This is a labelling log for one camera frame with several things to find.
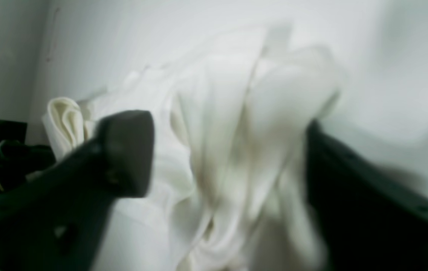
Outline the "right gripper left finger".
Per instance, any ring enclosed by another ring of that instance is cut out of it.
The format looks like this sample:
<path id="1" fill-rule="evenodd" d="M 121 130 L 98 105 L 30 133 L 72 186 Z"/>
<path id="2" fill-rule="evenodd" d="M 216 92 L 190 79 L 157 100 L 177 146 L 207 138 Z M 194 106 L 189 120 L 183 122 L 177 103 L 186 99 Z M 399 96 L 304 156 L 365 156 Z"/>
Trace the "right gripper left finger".
<path id="1" fill-rule="evenodd" d="M 88 271 L 114 203 L 145 197 L 155 128 L 146 110 L 102 119 L 92 139 L 0 195 L 0 271 Z"/>

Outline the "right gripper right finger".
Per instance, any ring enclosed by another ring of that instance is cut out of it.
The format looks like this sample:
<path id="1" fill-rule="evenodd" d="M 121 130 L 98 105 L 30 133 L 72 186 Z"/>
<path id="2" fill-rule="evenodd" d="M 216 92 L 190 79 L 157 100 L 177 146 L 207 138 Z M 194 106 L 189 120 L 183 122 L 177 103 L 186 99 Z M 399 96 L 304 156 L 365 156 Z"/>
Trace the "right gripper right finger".
<path id="1" fill-rule="evenodd" d="M 306 181 L 328 248 L 327 271 L 428 271 L 428 198 L 392 180 L 317 121 Z"/>

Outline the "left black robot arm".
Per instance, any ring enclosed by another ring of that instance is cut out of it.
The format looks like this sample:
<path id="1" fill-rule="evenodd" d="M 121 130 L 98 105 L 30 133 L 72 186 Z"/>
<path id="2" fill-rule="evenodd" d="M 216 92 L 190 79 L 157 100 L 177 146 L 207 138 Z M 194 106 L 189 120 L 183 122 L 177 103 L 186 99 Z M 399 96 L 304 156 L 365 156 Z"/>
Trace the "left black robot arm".
<path id="1" fill-rule="evenodd" d="M 50 146 L 0 141 L 0 193 L 16 189 L 27 182 L 29 174 L 44 171 L 55 162 Z"/>

